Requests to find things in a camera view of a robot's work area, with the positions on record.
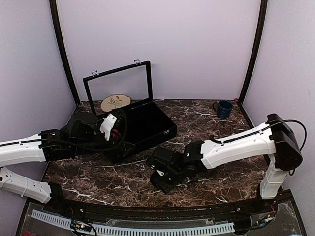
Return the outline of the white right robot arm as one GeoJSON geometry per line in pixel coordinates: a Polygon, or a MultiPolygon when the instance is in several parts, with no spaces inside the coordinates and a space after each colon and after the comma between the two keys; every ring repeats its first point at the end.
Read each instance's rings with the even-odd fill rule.
{"type": "Polygon", "coordinates": [[[266,175],[259,184],[258,197],[251,203],[255,213],[262,213],[276,197],[289,172],[301,165],[304,147],[298,144],[288,126],[290,120],[283,120],[277,114],[269,114],[267,118],[266,122],[238,134],[189,143],[183,153],[157,147],[147,160],[154,171],[150,176],[151,184],[169,193],[186,177],[229,162],[268,155],[270,163],[266,175]]]}

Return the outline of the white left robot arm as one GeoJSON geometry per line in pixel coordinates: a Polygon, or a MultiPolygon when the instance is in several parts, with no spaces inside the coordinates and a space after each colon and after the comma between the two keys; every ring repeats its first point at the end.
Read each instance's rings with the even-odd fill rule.
{"type": "Polygon", "coordinates": [[[111,153],[118,149],[126,136],[116,130],[120,121],[127,122],[126,114],[118,109],[107,117],[98,117],[89,112],[73,113],[61,129],[51,129],[30,137],[0,144],[0,188],[50,204],[58,214],[69,211],[69,202],[64,200],[60,185],[36,181],[8,169],[9,165],[27,162],[54,162],[72,159],[79,155],[111,153]]]}

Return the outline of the red white sock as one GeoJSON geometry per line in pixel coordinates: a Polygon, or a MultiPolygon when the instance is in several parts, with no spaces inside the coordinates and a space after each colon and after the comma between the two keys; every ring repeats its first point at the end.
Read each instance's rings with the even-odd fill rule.
{"type": "Polygon", "coordinates": [[[113,138],[113,139],[117,139],[120,134],[119,134],[118,130],[112,129],[112,130],[111,130],[111,135],[112,135],[112,138],[113,138]]]}

